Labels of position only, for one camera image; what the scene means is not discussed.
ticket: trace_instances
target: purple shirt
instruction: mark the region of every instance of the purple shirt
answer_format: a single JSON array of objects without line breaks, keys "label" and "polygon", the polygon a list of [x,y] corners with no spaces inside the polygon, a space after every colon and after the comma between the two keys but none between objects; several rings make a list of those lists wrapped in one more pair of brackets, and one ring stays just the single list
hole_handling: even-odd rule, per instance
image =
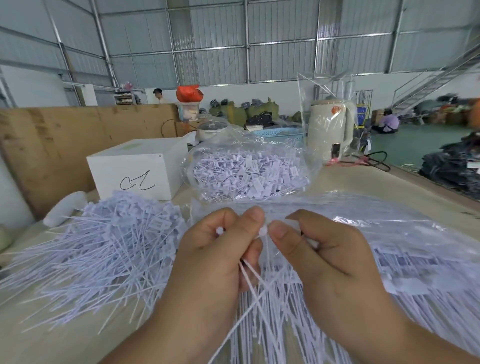
[{"label": "purple shirt", "polygon": [[394,129],[398,129],[399,125],[400,125],[400,120],[395,115],[386,115],[382,117],[382,119],[380,120],[380,123],[378,124],[378,126],[380,126],[381,128],[385,127],[384,130],[386,132],[389,132]]}]

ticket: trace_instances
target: box lid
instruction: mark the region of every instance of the box lid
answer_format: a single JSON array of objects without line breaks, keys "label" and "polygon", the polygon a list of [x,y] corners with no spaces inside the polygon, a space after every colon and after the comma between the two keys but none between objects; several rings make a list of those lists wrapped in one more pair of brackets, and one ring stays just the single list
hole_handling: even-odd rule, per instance
[{"label": "box lid", "polygon": [[140,154],[162,154],[178,143],[187,143],[183,138],[133,139],[129,142],[102,150],[90,157],[135,156]]}]

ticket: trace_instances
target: hand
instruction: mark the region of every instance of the hand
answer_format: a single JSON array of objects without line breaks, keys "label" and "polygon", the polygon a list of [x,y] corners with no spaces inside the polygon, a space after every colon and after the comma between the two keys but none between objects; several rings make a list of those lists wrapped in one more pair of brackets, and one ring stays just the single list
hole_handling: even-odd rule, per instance
[{"label": "hand", "polygon": [[362,233],[306,210],[287,218],[298,220],[305,236],[320,244],[316,252],[280,221],[269,227],[273,242],[303,282],[316,324],[368,363],[398,352],[408,320],[385,291]]},{"label": "hand", "polygon": [[[258,273],[264,224],[259,207],[238,217],[230,208],[218,210],[183,236],[167,287],[149,325],[161,330],[164,346],[158,363],[206,363],[231,329],[238,297],[248,290],[240,272],[241,258]],[[218,227],[225,232],[219,237]],[[253,285],[258,282],[246,268]]]}]

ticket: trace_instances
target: green floor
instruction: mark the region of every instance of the green floor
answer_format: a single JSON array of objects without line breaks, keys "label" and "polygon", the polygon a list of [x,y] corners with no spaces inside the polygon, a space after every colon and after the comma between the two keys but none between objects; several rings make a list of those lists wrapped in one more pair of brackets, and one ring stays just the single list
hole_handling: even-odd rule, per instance
[{"label": "green floor", "polygon": [[387,163],[394,166],[413,164],[420,168],[425,154],[438,152],[448,143],[459,142],[468,135],[470,129],[461,126],[436,125],[401,125],[400,131],[392,135],[372,133],[372,152],[388,153]]}]

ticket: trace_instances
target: fingernail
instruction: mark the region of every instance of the fingernail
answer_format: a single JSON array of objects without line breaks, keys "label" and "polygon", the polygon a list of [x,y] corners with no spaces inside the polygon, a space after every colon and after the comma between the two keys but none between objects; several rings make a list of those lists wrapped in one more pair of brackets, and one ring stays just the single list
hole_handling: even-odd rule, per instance
[{"label": "fingernail", "polygon": [[282,239],[288,232],[288,227],[281,221],[273,221],[268,230],[272,238]]},{"label": "fingernail", "polygon": [[254,207],[248,209],[246,212],[255,221],[263,223],[263,221],[265,220],[264,211],[261,208],[259,208],[258,206],[254,206]]}]

